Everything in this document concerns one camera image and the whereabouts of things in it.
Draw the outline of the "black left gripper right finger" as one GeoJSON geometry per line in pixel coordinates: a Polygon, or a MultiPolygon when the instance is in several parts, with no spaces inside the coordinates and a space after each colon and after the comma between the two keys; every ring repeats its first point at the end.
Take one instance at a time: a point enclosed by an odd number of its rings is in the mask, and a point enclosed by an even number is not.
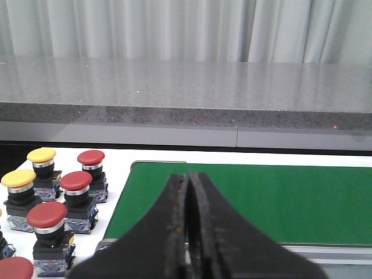
{"type": "Polygon", "coordinates": [[[206,173],[189,173],[188,240],[199,278],[327,278],[243,218],[206,173]]]}

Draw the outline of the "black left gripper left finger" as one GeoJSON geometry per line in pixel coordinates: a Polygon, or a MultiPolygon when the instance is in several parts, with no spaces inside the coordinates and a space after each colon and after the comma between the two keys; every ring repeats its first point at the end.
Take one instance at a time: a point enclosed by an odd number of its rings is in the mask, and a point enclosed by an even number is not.
{"type": "Polygon", "coordinates": [[[186,278],[187,179],[173,174],[143,218],[111,246],[72,269],[69,278],[186,278]]]}

